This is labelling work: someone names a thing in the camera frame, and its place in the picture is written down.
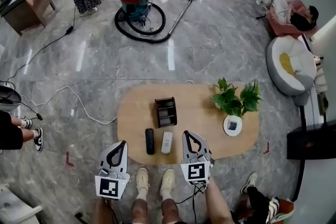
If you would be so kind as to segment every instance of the yellow cushion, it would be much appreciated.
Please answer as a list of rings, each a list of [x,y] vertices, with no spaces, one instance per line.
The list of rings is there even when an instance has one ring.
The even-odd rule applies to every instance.
[[[280,63],[282,65],[283,69],[285,69],[287,71],[287,73],[291,74],[292,76],[295,75],[293,67],[290,64],[290,60],[289,60],[288,54],[282,53],[280,55]]]

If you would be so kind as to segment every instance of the oval table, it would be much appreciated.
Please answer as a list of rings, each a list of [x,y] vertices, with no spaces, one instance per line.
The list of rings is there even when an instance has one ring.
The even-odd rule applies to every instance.
[[[238,87],[239,95],[243,87]],[[248,151],[259,134],[258,112],[247,112],[243,129],[235,137],[223,130],[224,112],[211,101],[218,89],[207,84],[145,84],[132,88],[118,109],[118,138],[128,144],[128,156],[141,164],[177,164],[183,159],[185,130],[207,140],[212,158],[219,159]],[[175,98],[177,125],[158,128],[155,99]],[[146,153],[145,129],[154,129],[155,154]],[[169,154],[161,153],[162,134],[173,133]]]

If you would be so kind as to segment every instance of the white plant pot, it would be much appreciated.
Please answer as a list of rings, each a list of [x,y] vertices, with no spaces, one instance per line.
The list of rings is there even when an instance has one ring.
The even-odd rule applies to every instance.
[[[226,116],[223,122],[224,132],[229,136],[237,136],[243,128],[243,121],[237,116]]]

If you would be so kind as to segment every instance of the gray tile floor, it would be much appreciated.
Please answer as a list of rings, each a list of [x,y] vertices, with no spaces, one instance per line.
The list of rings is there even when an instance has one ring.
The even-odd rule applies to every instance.
[[[166,12],[167,26],[186,4],[185,0],[153,0]],[[14,37],[2,38],[5,51],[0,62],[0,79],[10,74],[43,45],[61,36],[73,19],[73,0],[54,0],[58,12],[47,12],[46,28],[25,31],[15,44]],[[257,21],[260,9],[254,0],[198,0],[189,8],[172,38],[149,45],[122,36],[113,18],[119,0],[104,0],[97,13],[80,18],[76,12],[75,31],[38,55],[28,68],[13,79],[20,94],[36,103],[45,102],[55,90],[71,86],[82,98],[88,113],[107,122],[117,116],[120,99],[134,85],[144,83],[214,83],[225,76],[229,81],[260,84],[260,134],[245,154],[219,159],[213,175],[234,209],[239,190],[247,176],[256,171],[258,187],[266,195],[290,198],[296,183],[298,163],[286,159],[286,134],[300,125],[293,101],[272,84],[267,72],[265,51],[271,41],[267,22]],[[173,46],[175,70],[167,64],[168,46]],[[89,217],[95,199],[94,175],[100,152],[117,140],[117,122],[101,125],[90,120],[76,96],[59,92],[47,105],[35,107],[44,117],[36,126],[45,129],[45,147],[35,151],[33,143],[21,151],[7,151],[0,159],[2,182],[31,205],[42,204],[39,214],[46,223],[77,223],[73,215],[81,210]],[[33,116],[25,107],[21,116]],[[263,154],[269,142],[270,152]],[[66,165],[66,151],[75,165]],[[129,160],[129,185],[117,215],[130,221],[136,197],[135,173],[141,165]],[[184,182],[179,165],[173,196],[177,201],[192,193]],[[168,166],[148,166],[150,222],[161,219],[158,193],[161,176]],[[206,218],[204,197],[196,198],[199,223]],[[179,205],[182,218],[193,222],[191,201]]]

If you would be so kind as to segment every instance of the green leaves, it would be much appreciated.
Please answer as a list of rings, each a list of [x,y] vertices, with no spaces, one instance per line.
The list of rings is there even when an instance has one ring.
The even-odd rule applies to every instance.
[[[241,118],[248,111],[258,111],[258,102],[261,98],[257,82],[245,85],[240,93],[240,99],[235,94],[237,88],[234,88],[232,84],[227,84],[225,78],[218,80],[217,87],[221,90],[221,94],[215,94],[212,101],[228,115]]]

